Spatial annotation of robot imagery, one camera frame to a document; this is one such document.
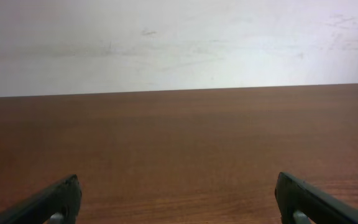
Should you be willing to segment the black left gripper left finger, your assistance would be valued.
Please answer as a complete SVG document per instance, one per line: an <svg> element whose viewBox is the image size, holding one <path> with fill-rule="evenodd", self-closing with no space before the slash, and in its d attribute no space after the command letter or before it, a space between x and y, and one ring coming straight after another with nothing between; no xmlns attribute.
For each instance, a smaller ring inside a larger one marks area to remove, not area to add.
<svg viewBox="0 0 358 224"><path fill-rule="evenodd" d="M80 211L81 197L78 177L72 174L0 212L0 224L75 224Z"/></svg>

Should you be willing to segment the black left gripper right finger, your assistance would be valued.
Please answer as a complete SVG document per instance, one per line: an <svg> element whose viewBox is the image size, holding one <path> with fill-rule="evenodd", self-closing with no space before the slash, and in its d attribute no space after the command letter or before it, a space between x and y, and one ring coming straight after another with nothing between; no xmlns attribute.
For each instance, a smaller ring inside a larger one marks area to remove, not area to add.
<svg viewBox="0 0 358 224"><path fill-rule="evenodd" d="M295 176L281 172L275 198L283 224L358 224L358 210Z"/></svg>

